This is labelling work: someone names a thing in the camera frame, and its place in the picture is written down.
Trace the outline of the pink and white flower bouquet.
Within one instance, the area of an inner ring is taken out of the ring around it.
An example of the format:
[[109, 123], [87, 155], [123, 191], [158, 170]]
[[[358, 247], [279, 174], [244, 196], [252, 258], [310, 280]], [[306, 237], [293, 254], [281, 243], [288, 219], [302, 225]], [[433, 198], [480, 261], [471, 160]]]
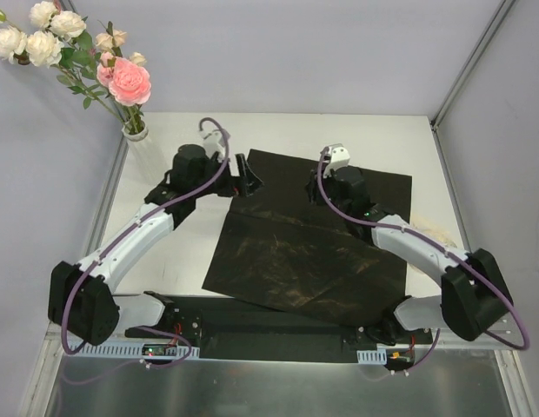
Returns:
[[124, 57], [104, 52], [99, 58], [96, 78], [128, 112], [125, 131], [137, 135], [145, 129], [140, 108], [149, 101], [151, 94], [150, 74], [144, 68]]

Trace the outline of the cream ribbon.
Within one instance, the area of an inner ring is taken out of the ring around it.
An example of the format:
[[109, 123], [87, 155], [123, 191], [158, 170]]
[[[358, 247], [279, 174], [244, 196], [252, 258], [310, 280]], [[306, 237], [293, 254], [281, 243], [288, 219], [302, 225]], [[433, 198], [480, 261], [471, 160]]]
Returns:
[[453, 248], [458, 247], [456, 242], [453, 240], [453, 235], [447, 229], [435, 224], [426, 217], [413, 215], [409, 224], [415, 230], [439, 241], [444, 246]]

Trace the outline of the peach rosebud flower stem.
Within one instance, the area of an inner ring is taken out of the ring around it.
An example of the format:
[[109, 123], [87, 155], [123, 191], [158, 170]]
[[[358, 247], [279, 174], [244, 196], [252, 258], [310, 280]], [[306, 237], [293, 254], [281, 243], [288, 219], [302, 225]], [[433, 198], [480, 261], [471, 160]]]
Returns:
[[[100, 56], [104, 52], [110, 52], [114, 56], [124, 57], [121, 51], [121, 47], [125, 43], [126, 38], [127, 38], [126, 32], [121, 31], [121, 30], [115, 30], [113, 28], [113, 25], [109, 23], [107, 27], [105, 28], [105, 32], [102, 32], [96, 36], [96, 47], [99, 48], [101, 51]], [[131, 60], [133, 63], [141, 67], [144, 67], [144, 65], [146, 64], [145, 57], [142, 54], [137, 53], [137, 52], [132, 53], [130, 56], [124, 57], [124, 58]], [[124, 123], [129, 119], [129, 115], [125, 108], [123, 108], [123, 110], [126, 113], [126, 117], [123, 118], [123, 125], [124, 125]], [[140, 112], [140, 114], [141, 114], [142, 122], [145, 125], [145, 122], [143, 121], [142, 111]]]

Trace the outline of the green leafy flower stem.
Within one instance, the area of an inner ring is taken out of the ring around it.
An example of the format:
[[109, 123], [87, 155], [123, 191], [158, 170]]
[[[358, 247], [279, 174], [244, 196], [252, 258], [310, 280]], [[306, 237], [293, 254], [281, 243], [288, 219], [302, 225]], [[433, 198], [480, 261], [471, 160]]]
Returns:
[[106, 99], [107, 89], [96, 79], [101, 51], [96, 47], [96, 36], [88, 32], [86, 21], [73, 11], [60, 11], [53, 1], [34, 4], [30, 23], [37, 30], [28, 36], [23, 57], [36, 67], [57, 70], [57, 80], [73, 95], [83, 96], [86, 109], [99, 103], [123, 125], [123, 118]]

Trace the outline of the white peony flower stem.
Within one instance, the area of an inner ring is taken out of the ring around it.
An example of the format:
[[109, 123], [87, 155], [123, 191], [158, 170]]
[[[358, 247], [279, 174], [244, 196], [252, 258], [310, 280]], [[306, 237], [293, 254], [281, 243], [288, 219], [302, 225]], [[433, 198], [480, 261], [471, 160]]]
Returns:
[[99, 103], [128, 127], [128, 117], [109, 92], [108, 81], [98, 78], [98, 71], [108, 69], [110, 63], [102, 54], [113, 49], [95, 45], [87, 19], [64, 10], [58, 1], [41, 1], [30, 8], [29, 20], [35, 31], [28, 34], [0, 9], [0, 59], [56, 70], [57, 81], [72, 95], [81, 96], [84, 108]]

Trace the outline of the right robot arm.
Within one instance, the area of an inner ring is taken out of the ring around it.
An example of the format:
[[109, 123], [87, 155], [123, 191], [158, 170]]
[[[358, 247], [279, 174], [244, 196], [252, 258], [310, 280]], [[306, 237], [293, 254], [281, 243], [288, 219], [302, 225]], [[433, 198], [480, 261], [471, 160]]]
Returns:
[[416, 330], [448, 328], [473, 341], [513, 312], [514, 302], [490, 252], [450, 248], [416, 231], [400, 215], [370, 200], [360, 169], [328, 174], [314, 169], [306, 191], [310, 202], [328, 205], [340, 215], [353, 237], [417, 267], [440, 288], [439, 295], [405, 295], [386, 307], [379, 322], [365, 328], [371, 340], [393, 346]]

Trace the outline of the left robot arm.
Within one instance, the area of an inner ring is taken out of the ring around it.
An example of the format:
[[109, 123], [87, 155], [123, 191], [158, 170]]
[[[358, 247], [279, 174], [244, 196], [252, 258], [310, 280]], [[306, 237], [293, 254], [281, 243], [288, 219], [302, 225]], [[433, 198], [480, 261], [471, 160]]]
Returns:
[[163, 179], [118, 234], [75, 264], [58, 263], [51, 273], [48, 316], [83, 342], [98, 346], [112, 334], [146, 327], [157, 338], [175, 327], [174, 304], [162, 295], [116, 295], [131, 268], [158, 241], [172, 233], [206, 195], [249, 197], [263, 187], [244, 155], [236, 155], [238, 174], [222, 154], [207, 155], [194, 144], [183, 145]]

